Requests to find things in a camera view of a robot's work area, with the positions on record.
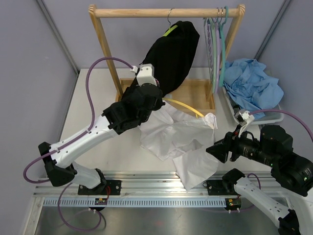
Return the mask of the yellow hanger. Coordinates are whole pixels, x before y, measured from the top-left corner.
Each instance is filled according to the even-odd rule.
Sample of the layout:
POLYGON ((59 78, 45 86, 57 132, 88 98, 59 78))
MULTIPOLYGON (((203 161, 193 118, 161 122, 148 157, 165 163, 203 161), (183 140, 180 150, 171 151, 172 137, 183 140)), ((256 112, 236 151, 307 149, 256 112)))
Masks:
POLYGON ((204 115, 202 113, 200 113, 198 110, 192 108, 191 106, 183 103, 183 102, 180 102, 180 101, 177 101, 177 100, 174 100, 174 99, 170 99, 170 98, 164 98, 163 100, 165 101, 169 101, 169 102, 172 102, 172 103, 175 103, 175 104, 178 104, 186 109, 188 109, 189 111, 193 112, 195 115, 196 115, 196 118, 198 117, 204 117, 204 115))

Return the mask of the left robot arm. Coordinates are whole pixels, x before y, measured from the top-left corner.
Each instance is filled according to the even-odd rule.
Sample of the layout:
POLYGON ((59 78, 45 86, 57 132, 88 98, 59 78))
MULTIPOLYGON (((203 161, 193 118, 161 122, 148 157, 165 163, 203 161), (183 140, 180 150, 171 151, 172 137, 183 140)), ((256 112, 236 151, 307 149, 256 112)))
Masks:
POLYGON ((152 111, 165 103, 159 87, 145 83, 137 86, 121 101, 106 108, 95 119, 91 128, 85 128, 64 141, 49 145, 43 142, 39 150, 44 158, 47 176, 54 187, 75 183, 88 188, 93 194, 105 191, 107 182, 101 170, 89 169, 75 160, 103 141, 114 138, 146 122, 152 111))

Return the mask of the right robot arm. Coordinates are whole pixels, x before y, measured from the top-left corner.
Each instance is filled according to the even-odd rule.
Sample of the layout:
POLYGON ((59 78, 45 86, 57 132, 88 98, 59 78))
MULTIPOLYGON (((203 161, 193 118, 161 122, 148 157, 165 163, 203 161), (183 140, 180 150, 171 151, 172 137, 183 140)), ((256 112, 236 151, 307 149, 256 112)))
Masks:
POLYGON ((286 207, 267 196, 261 189, 234 168, 222 177, 223 191, 248 199, 277 227, 281 235, 311 235, 313 233, 313 164, 293 152, 293 138, 278 125, 261 129, 260 138, 248 138, 248 131, 226 133, 208 147, 206 152, 225 163, 246 157, 271 168, 276 182, 289 192, 291 206, 286 207))

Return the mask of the white shirt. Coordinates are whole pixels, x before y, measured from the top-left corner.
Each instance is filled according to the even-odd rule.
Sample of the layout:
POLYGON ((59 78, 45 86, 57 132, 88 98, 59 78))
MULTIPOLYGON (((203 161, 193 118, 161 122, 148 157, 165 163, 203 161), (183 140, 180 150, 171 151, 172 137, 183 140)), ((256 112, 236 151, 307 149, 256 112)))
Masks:
POLYGON ((215 141, 217 120, 213 113, 193 117, 166 103, 139 129, 141 146, 162 161, 172 160, 186 190, 216 173, 218 161, 206 152, 215 141))

